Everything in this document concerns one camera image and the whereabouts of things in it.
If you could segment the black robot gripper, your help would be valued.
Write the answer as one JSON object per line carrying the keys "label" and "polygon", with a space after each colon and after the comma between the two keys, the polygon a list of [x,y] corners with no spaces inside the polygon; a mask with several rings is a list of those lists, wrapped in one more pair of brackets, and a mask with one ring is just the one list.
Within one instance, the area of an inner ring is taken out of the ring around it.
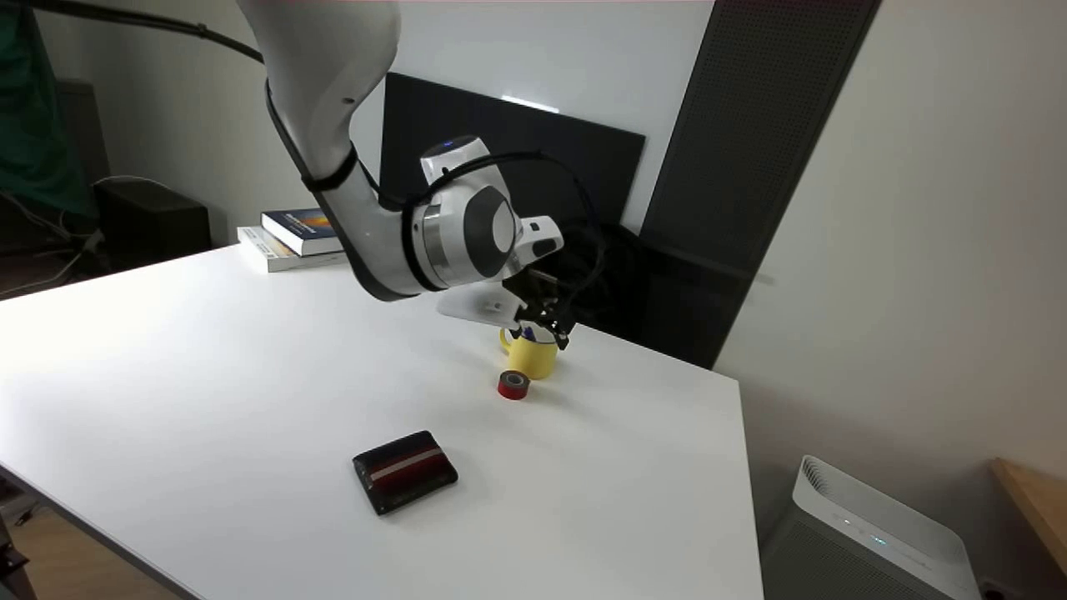
{"label": "black robot gripper", "polygon": [[[570,347],[574,293],[560,277],[527,267],[507,280],[507,290],[520,300],[523,320],[547,327],[560,350]],[[520,337],[530,343],[537,340],[534,323],[520,323]]]}

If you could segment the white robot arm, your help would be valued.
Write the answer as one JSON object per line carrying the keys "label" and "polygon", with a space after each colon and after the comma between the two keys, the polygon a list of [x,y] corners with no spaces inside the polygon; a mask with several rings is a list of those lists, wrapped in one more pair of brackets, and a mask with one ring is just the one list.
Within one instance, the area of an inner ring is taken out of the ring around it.
{"label": "white robot arm", "polygon": [[350,120],[400,43],[393,0],[237,0],[260,47],[263,97],[303,187],[377,300],[443,293],[450,317],[517,330],[537,310],[513,280],[564,250],[554,217],[523,217],[483,137],[420,157],[427,190],[390,200],[370,183]]}

